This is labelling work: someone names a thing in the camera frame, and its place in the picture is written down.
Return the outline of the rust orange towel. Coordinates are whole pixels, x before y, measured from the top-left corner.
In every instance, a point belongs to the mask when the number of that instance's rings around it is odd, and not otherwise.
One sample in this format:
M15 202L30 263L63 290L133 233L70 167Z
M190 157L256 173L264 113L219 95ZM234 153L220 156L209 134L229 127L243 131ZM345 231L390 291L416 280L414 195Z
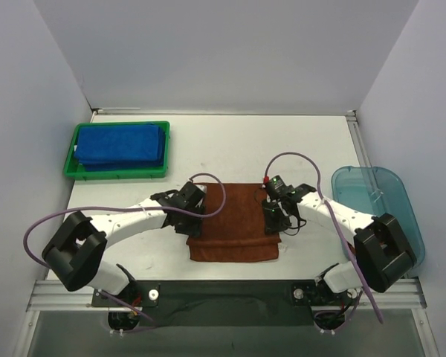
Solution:
M201 263L258 263L279 257L279 234L265 233L258 183L226 183L227 198L217 215L202 221L201 234L188 237L190 259Z

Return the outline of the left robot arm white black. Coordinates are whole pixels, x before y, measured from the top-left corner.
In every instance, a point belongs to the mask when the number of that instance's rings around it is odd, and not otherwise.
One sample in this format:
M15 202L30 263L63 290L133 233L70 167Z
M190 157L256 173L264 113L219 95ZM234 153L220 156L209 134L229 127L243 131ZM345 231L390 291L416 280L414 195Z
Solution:
M171 226L178 234L201 229L207 188L191 181L176 192L156 193L133 206L132 212L86 216L77 211L61 224L42 251L42 259L65 288L74 292L85 286L119 295L132 284L120 264L103 259L105 250L125 239Z

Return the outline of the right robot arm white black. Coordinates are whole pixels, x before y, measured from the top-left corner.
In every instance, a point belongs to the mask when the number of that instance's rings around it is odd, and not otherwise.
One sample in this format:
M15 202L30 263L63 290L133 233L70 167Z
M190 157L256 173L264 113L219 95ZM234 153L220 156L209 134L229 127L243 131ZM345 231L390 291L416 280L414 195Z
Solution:
M333 293L366 286L383 293L418 262L400 223L389 213L357 212L321 196L310 185L293 187L280 177L265 182L264 188L270 202L288 215L342 234L341 246L349 261L322 273Z

